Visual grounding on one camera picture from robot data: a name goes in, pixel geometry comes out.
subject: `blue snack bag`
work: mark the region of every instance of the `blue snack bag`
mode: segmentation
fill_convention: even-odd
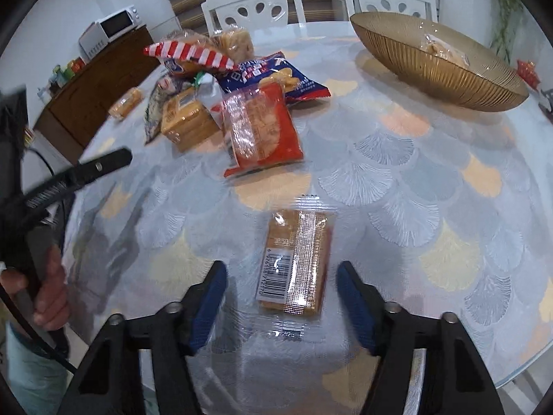
[[[306,77],[286,60],[281,51],[261,59],[242,62],[238,64],[238,70],[219,79],[219,84],[226,93],[249,85],[272,82],[277,82],[283,88],[287,103],[330,96],[327,87]]]

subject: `blue gripper pad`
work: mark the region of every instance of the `blue gripper pad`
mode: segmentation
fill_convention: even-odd
[[[207,343],[209,332],[211,332],[223,295],[227,289],[227,267],[220,261],[216,261],[212,268],[214,267],[216,267],[215,274],[209,276],[210,273],[208,273],[204,281],[208,287],[204,292],[196,317],[191,323],[189,347],[193,354]]]
[[[368,296],[372,295],[373,291],[378,295],[375,296],[375,304],[378,306],[382,299],[378,294],[378,291],[371,285],[363,284],[359,275],[353,268],[350,262],[342,262],[336,273],[336,285],[338,287],[338,294],[346,307],[349,315],[349,320],[355,330],[357,340],[363,346],[363,348],[369,350],[373,356],[376,354],[377,341],[375,339],[375,329],[380,329],[380,323],[378,318],[380,313],[372,315],[367,302]]]

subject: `white wall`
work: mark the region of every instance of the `white wall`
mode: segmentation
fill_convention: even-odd
[[[526,8],[513,45],[512,66],[516,67],[517,59],[534,62],[541,88],[553,88],[553,47]]]
[[[499,14],[497,0],[441,0],[440,22],[489,47]],[[516,60],[532,61],[541,88],[553,88],[553,47],[525,8],[516,32],[511,66]]]
[[[0,89],[8,93],[22,84],[27,86],[31,127],[44,107],[37,90],[46,85],[53,67],[64,66],[81,55],[78,38],[91,22],[131,4],[136,6],[148,29],[175,16],[168,0],[39,0],[35,3],[0,56]],[[40,135],[33,146],[56,172],[68,166]],[[40,160],[28,154],[23,162],[24,187],[44,181],[48,176]]]
[[[498,13],[497,0],[440,0],[440,23],[489,47]]]

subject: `red and white striped bag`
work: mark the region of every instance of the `red and white striped bag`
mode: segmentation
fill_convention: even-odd
[[[237,70],[237,66],[230,58],[217,51],[176,40],[152,44],[145,47],[143,52],[146,56],[158,57],[163,61],[174,59],[195,62],[221,72]]]

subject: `plastic wrapper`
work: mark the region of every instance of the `plastic wrapper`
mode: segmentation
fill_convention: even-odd
[[[255,295],[262,306],[295,315],[320,312],[334,213],[316,196],[273,212]]]
[[[179,90],[186,90],[192,84],[185,80],[171,80],[172,85],[177,86]],[[165,103],[171,98],[171,92],[167,89],[167,76],[161,77],[156,82],[156,86],[150,93],[150,99],[146,112],[144,113],[144,131],[146,133],[146,142],[149,144],[161,131],[161,121],[163,119],[163,108]]]
[[[278,84],[247,87],[226,95],[220,110],[233,162],[225,177],[303,159]]]
[[[110,107],[108,112],[110,116],[117,120],[123,120],[143,99],[144,96],[140,89],[133,87],[129,89],[125,95],[121,96],[121,98]]]
[[[167,95],[176,95],[190,87],[190,80],[181,76],[167,74],[157,82],[159,88]]]
[[[209,39],[236,64],[255,59],[252,38],[244,28],[232,26],[226,31],[219,30]]]
[[[195,79],[196,98],[209,110],[211,117],[220,129],[223,129],[223,118],[220,104],[223,101],[221,89],[215,77],[209,73],[199,73]]]
[[[282,52],[242,62],[237,68],[219,79],[225,92],[234,92],[253,84],[277,82],[285,92],[287,103],[330,96],[327,87],[306,77],[286,60]]]
[[[191,87],[165,103],[161,132],[184,152],[215,134],[219,127]]]
[[[212,49],[223,54],[217,46],[209,39],[209,37],[199,34],[193,30],[175,30],[167,37],[161,39],[161,42],[176,40],[192,45],[197,45],[204,48]],[[175,58],[159,58],[160,62],[165,65],[171,74],[193,78],[200,71],[205,70],[204,66],[190,61],[181,61]]]
[[[209,37],[183,30],[172,39],[145,47],[146,56],[157,57],[171,74],[194,77],[200,71],[227,72],[234,62]]]
[[[437,38],[436,36],[433,36],[432,34],[427,34],[424,37],[421,48],[423,51],[445,59],[449,62],[453,62],[459,67],[468,68],[470,66],[470,62],[465,53],[458,50],[457,48],[452,47],[447,42],[444,42],[443,40]]]

